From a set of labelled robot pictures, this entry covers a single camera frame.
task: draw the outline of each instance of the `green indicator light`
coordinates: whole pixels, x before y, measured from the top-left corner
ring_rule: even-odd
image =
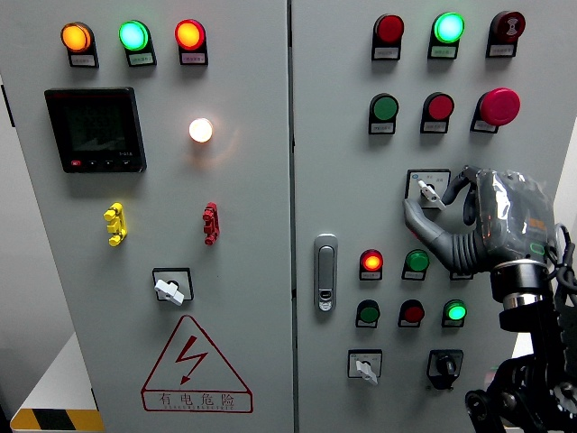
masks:
[[[127,50],[139,51],[148,43],[148,30],[138,21],[127,21],[120,26],[118,37]]]
[[[361,320],[364,323],[373,323],[375,321],[377,321],[377,319],[379,318],[379,311],[377,309],[374,309],[372,307],[363,309],[361,311]]]
[[[382,97],[375,102],[372,112],[379,120],[389,120],[398,111],[397,102],[392,97]]]
[[[416,250],[407,254],[405,262],[411,271],[422,272],[429,267],[429,256],[422,250]]]
[[[463,17],[455,12],[442,14],[435,20],[435,37],[442,43],[459,41],[465,30]]]
[[[444,307],[445,314],[451,320],[462,320],[467,315],[467,308],[462,300],[452,300]]]
[[[545,255],[545,248],[541,244],[531,244],[530,246],[533,253]]]

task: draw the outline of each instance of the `white indicator light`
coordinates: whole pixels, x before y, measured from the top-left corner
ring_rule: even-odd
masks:
[[[213,124],[208,119],[195,119],[188,128],[190,137],[199,143],[206,143],[213,136]]]

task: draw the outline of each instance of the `lightning bolt symbol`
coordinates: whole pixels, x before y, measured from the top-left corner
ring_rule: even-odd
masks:
[[[184,345],[184,349],[182,349],[182,352],[180,352],[179,357],[175,361],[176,363],[182,363],[182,362],[188,361],[190,359],[197,359],[197,362],[193,365],[190,372],[188,372],[188,374],[186,376],[182,376],[182,380],[180,381],[180,386],[184,385],[186,382],[188,382],[190,380],[190,375],[192,374],[192,372],[195,371],[195,369],[198,367],[198,365],[200,363],[202,363],[202,360],[205,359],[205,356],[208,355],[208,352],[204,352],[203,354],[198,354],[198,355],[193,355],[193,356],[185,356],[188,349],[190,347],[192,347],[193,344],[195,344],[195,341],[197,341],[197,338],[195,336],[190,336],[187,343]]]

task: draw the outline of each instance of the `electrical hazard triangle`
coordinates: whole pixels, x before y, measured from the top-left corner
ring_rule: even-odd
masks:
[[[180,318],[141,390],[148,411],[252,413],[252,392],[206,331]]]

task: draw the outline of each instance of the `black power meter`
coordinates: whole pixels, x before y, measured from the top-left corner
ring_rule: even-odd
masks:
[[[44,96],[65,172],[146,169],[133,88],[51,88]]]

